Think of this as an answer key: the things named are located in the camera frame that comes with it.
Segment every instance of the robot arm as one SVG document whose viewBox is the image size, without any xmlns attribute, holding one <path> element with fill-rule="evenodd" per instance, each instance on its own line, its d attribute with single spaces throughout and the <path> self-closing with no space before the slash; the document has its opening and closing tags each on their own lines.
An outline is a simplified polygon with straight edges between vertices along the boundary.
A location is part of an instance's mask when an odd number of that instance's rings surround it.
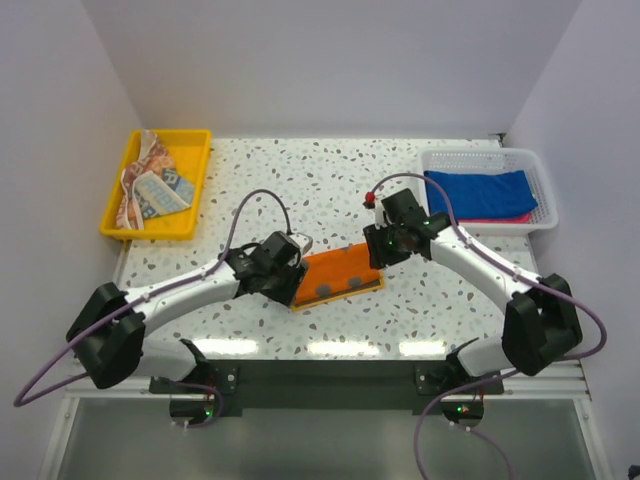
<svg viewBox="0 0 640 480">
<path fill-rule="evenodd" d="M 524 271 L 458 227 L 463 240 L 448 216 L 428 216 L 409 189 L 376 201 L 375 208 L 377 224 L 364 229 L 373 268 L 384 268 L 420 254 L 460 274 L 505 315 L 502 335 L 471 340 L 447 356 L 455 377 L 452 384 L 514 367 L 536 375 L 582 341 L 575 307 L 521 280 L 539 282 L 571 295 L 569 285 L 558 275 L 541 279 Z M 473 252 L 469 241 L 494 261 L 517 272 L 517 277 L 507 276 Z"/>
<path fill-rule="evenodd" d="M 275 232 L 250 247 L 250 253 L 231 249 L 213 272 L 217 261 L 128 291 L 113 283 L 98 287 L 69 329 L 67 341 L 124 305 L 132 307 L 73 348 L 96 387 L 109 388 L 132 375 L 204 383 L 210 367 L 191 342 L 172 346 L 145 337 L 188 312 L 245 294 L 261 293 L 289 306 L 307 271 L 301 259 L 311 239 Z"/>
</svg>

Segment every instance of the red cloth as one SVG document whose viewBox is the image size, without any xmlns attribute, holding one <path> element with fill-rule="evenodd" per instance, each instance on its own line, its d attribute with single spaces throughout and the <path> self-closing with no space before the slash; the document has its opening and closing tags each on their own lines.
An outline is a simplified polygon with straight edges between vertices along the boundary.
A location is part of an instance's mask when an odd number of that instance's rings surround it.
<svg viewBox="0 0 640 480">
<path fill-rule="evenodd" d="M 530 213 L 525 213 L 520 217 L 513 218 L 472 218 L 469 220 L 460 219 L 461 222 L 469 222 L 469 223 L 527 223 L 531 218 Z"/>
</svg>

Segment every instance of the wire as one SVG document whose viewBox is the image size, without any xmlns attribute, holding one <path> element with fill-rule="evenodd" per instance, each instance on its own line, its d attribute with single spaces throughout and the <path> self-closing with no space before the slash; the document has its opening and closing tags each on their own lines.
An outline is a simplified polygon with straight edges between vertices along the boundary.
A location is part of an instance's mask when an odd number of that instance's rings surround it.
<svg viewBox="0 0 640 480">
<path fill-rule="evenodd" d="M 438 191 L 438 193 L 440 193 L 440 195 L 442 195 L 442 198 L 444 199 L 445 205 L 447 206 L 447 213 L 449 215 L 449 220 L 451 220 L 451 226 L 453 227 L 453 230 L 455 231 L 456 235 L 458 236 L 458 238 L 462 242 L 465 243 L 465 245 L 467 245 L 480 258 L 482 258 L 483 260 L 485 260 L 489 264 L 493 265 L 497 269 L 501 270 L 502 272 L 506 273 L 507 275 L 513 277 L 514 279 L 517 279 L 517 280 L 521 281 L 525 285 L 528 285 L 528 286 L 530 286 L 532 288 L 536 288 L 536 289 L 538 289 L 538 290 L 540 290 L 540 291 L 542 291 L 544 293 L 553 295 L 554 297 L 556 297 L 556 298 L 558 298 L 560 300 L 563 300 L 565 302 L 568 302 L 568 303 L 578 307 L 580 310 L 585 312 L 587 315 L 589 315 L 593 319 L 595 324 L 598 326 L 598 330 L 600 331 L 600 340 L 598 341 L 596 346 L 590 348 L 589 350 L 581 352 L 581 353 L 565 355 L 564 357 L 561 358 L 561 360 L 579 360 L 581 358 L 590 357 L 591 355 L 595 355 L 596 353 L 598 353 L 600 350 L 602 350 L 604 348 L 605 344 L 607 343 L 607 328 L 605 327 L 605 325 L 602 322 L 602 320 L 600 319 L 600 317 L 593 310 L 591 310 L 588 306 L 586 306 L 580 300 L 577 300 L 577 299 L 573 298 L 570 295 L 567 295 L 567 294 L 565 294 L 563 292 L 560 292 L 560 291 L 555 290 L 553 288 L 547 287 L 546 285 L 542 285 L 542 284 L 540 284 L 538 282 L 534 282 L 534 281 L 529 280 L 528 278 L 524 278 L 524 277 L 520 276 L 517 272 L 515 272 L 514 270 L 512 270 L 508 266 L 502 264 L 501 262 L 495 260 L 491 256 L 487 255 L 480 248 L 478 248 L 475 245 L 473 238 L 468 237 L 467 235 L 465 235 L 462 232 L 462 230 L 460 230 L 460 227 L 458 226 L 458 222 L 456 221 L 456 218 L 455 218 L 454 213 L 453 213 L 453 206 L 451 205 L 451 200 L 449 199 L 449 196 L 447 195 L 447 192 L 445 192 L 445 190 L 437 182 L 435 182 L 433 179 L 431 179 L 431 178 L 429 178 L 429 177 L 427 177 L 425 175 L 420 175 L 419 173 L 410 173 L 410 172 L 394 173 L 394 174 L 388 175 L 388 176 L 384 177 L 382 180 L 380 180 L 373 187 L 373 189 L 371 190 L 371 193 L 375 194 L 376 190 L 378 190 L 382 186 L 383 183 L 385 183 L 385 182 L 387 182 L 387 181 L 389 181 L 389 180 L 391 180 L 393 178 L 398 178 L 398 177 L 418 178 L 418 179 L 421 179 L 421 180 L 431 184 Z M 418 423 L 416 424 L 416 429 L 415 429 L 414 434 L 413 434 L 413 454 L 414 454 L 414 457 L 415 457 L 415 460 L 416 460 L 416 464 L 418 466 L 418 470 L 420 471 L 420 474 L 422 475 L 423 479 L 428 480 L 429 477 L 427 475 L 427 472 L 426 472 L 425 467 L 424 467 L 424 463 L 422 462 L 422 458 L 420 456 L 420 428 L 422 427 L 424 419 L 427 416 L 427 414 L 429 413 L 429 411 L 435 405 L 437 405 L 442 399 L 444 399 L 445 397 L 448 397 L 449 395 L 453 395 L 455 393 L 463 392 L 463 391 L 466 391 L 466 390 L 469 390 L 469 389 L 472 389 L 472 388 L 478 388 L 478 387 L 483 387 L 484 388 L 484 386 L 489 385 L 490 383 L 497 382 L 497 381 L 500 381 L 500 380 L 504 380 L 505 378 L 512 377 L 513 375 L 515 375 L 517 373 L 519 373 L 518 370 L 511 370 L 510 372 L 507 372 L 507 373 L 502 374 L 502 375 L 496 375 L 496 376 L 493 376 L 493 377 L 483 378 L 483 379 L 478 380 L 476 382 L 472 382 L 472 383 L 469 383 L 467 385 L 462 385 L 460 387 L 456 387 L 456 388 L 453 388 L 451 390 L 448 390 L 448 391 L 438 395 L 433 400 L 431 400 L 431 402 L 429 402 L 429 404 L 424 408 L 424 410 L 420 414 L 420 418 L 418 419 Z M 483 438 L 484 440 L 486 440 L 488 443 L 493 445 L 493 447 L 496 450 L 498 450 L 498 452 L 500 453 L 500 455 L 502 456 L 502 458 L 504 459 L 504 461 L 505 461 L 505 463 L 507 465 L 507 469 L 509 471 L 509 479 L 515 478 L 515 471 L 513 469 L 513 465 L 511 464 L 511 461 L 507 457 L 507 455 L 504 452 L 504 450 L 502 450 L 502 448 L 500 448 L 500 446 L 491 437 L 489 437 L 485 433 L 482 433 L 482 432 L 477 431 L 475 429 L 471 429 L 470 431 L 473 432 L 475 435 L 477 435 L 477 436 Z"/>
<path fill-rule="evenodd" d="M 164 380 L 170 383 L 171 385 L 175 385 L 176 387 L 197 388 L 199 390 L 204 390 L 209 395 L 213 395 L 214 399 L 216 398 L 218 399 L 218 408 L 214 411 L 213 415 L 210 415 L 209 417 L 207 417 L 203 422 L 196 423 L 194 425 L 187 425 L 186 428 L 191 429 L 191 428 L 206 427 L 210 423 L 214 422 L 217 418 L 220 418 L 220 416 L 222 415 L 224 410 L 224 397 L 218 391 L 218 389 L 213 385 L 199 385 L 197 383 L 174 382 L 173 380 L 169 380 L 168 378 L 165 378 Z"/>
<path fill-rule="evenodd" d="M 231 249 L 231 242 L 233 241 L 233 236 L 235 234 L 236 231 L 236 227 L 238 225 L 238 219 L 240 218 L 240 212 L 242 212 L 242 209 L 244 208 L 244 206 L 247 204 L 247 202 L 249 201 L 249 199 L 251 197 L 253 197 L 254 195 L 257 195 L 259 193 L 263 193 L 266 195 L 270 195 L 271 197 L 273 197 L 276 202 L 278 202 L 278 205 L 280 205 L 280 208 L 282 208 L 282 213 L 284 214 L 284 218 L 287 224 L 287 234 L 290 235 L 291 234 L 291 221 L 289 220 L 289 214 L 287 213 L 287 208 L 285 207 L 284 203 L 282 202 L 282 200 L 280 199 L 280 197 L 278 197 L 275 193 L 273 193 L 271 190 L 267 190 L 265 188 L 259 188 L 257 190 L 253 190 L 252 192 L 248 193 L 240 202 L 240 205 L 238 205 L 238 208 L 236 210 L 236 213 L 233 217 L 233 220 L 231 222 L 231 227 L 229 228 L 229 236 L 227 237 L 227 243 L 224 246 L 224 249 L 222 250 L 222 253 L 220 254 L 220 257 L 218 258 L 218 261 L 211 266 L 209 269 L 205 270 L 205 276 L 211 275 L 213 274 L 218 268 L 220 268 L 220 266 L 223 264 L 227 254 L 229 253 L 229 250 Z M 168 292 L 169 290 L 173 290 L 174 288 L 179 288 L 182 287 L 184 285 L 188 285 L 191 282 L 194 281 L 200 281 L 202 279 L 202 276 L 200 273 L 191 275 L 189 277 L 183 278 L 181 280 L 176 280 L 174 282 L 170 282 L 167 283 L 166 285 L 163 285 L 162 287 L 159 287 L 157 289 L 152 290 L 151 292 L 149 292 L 148 294 L 148 299 L 156 297 L 162 293 Z M 111 322 L 112 320 L 120 317 L 122 314 L 124 314 L 125 312 L 128 312 L 129 310 L 131 310 L 132 308 L 140 305 L 142 302 L 145 301 L 145 298 L 143 296 L 140 296 L 134 300 L 131 300 L 129 303 L 122 305 L 120 308 L 117 308 L 116 310 L 114 310 L 113 312 L 105 315 L 104 317 L 102 317 L 100 320 L 98 320 L 96 323 L 94 323 L 93 325 L 91 325 L 90 327 L 88 327 L 87 329 L 83 330 L 81 333 L 79 333 L 77 336 L 75 336 L 69 343 L 67 343 L 62 350 L 60 350 L 58 353 L 56 353 L 47 363 L 45 363 L 42 368 L 40 370 L 38 370 L 38 372 L 33 376 L 33 378 L 31 378 L 26 384 L 25 386 L 22 388 L 22 390 L 20 390 L 20 392 L 18 393 L 18 395 L 16 395 L 16 398 L 13 400 L 13 406 L 14 407 L 23 407 L 31 402 L 33 402 L 34 400 L 37 400 L 40 397 L 43 397 L 55 390 L 58 390 L 66 385 L 69 385 L 70 383 L 75 382 L 76 380 L 80 380 L 81 378 L 86 378 L 89 376 L 89 374 L 87 372 L 85 373 L 81 373 L 79 375 L 67 378 L 61 382 L 55 383 L 43 390 L 40 390 L 39 392 L 36 392 L 34 394 L 32 394 L 31 396 L 27 396 L 27 394 L 31 391 L 31 389 L 35 386 L 36 383 L 38 383 L 42 377 L 44 377 L 47 372 L 49 372 L 49 370 L 51 370 L 51 368 L 60 361 L 60 359 L 62 357 L 64 357 L 68 352 L 70 352 L 76 345 L 78 345 L 78 343 L 80 343 L 81 341 L 83 341 L 85 338 L 87 338 L 89 335 L 91 335 L 93 332 L 95 332 L 96 330 L 102 328 L 104 325 L 106 325 L 107 323 Z"/>
</svg>

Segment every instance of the folded towel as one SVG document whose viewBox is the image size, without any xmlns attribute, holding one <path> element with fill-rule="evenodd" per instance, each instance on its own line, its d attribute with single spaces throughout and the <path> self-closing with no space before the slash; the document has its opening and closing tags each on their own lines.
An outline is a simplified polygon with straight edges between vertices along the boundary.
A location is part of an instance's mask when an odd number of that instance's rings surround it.
<svg viewBox="0 0 640 480">
<path fill-rule="evenodd" d="M 538 206 L 523 171 L 500 175 L 424 172 L 451 199 L 457 218 L 504 219 L 529 213 Z M 427 183 L 430 212 L 446 212 L 442 195 Z"/>
</svg>

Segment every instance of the white wall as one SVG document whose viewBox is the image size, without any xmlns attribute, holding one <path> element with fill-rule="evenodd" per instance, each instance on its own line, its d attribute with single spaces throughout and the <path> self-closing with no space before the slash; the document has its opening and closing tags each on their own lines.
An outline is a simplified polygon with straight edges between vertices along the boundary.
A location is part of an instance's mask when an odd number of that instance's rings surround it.
<svg viewBox="0 0 640 480">
<path fill-rule="evenodd" d="M 560 225 L 533 239 L 542 269 L 566 275 L 609 327 L 584 366 L 615 478 L 640 464 L 639 18 L 636 0 L 584 0 L 507 136 L 555 183 Z"/>
<path fill-rule="evenodd" d="M 215 135 L 484 136 L 579 0 L 83 0 L 147 125 Z"/>
<path fill-rule="evenodd" d="M 59 397 L 11 403 L 111 278 L 99 217 L 139 120 L 78 0 L 2 2 L 0 66 L 0 476 L 24 480 Z"/>
</svg>

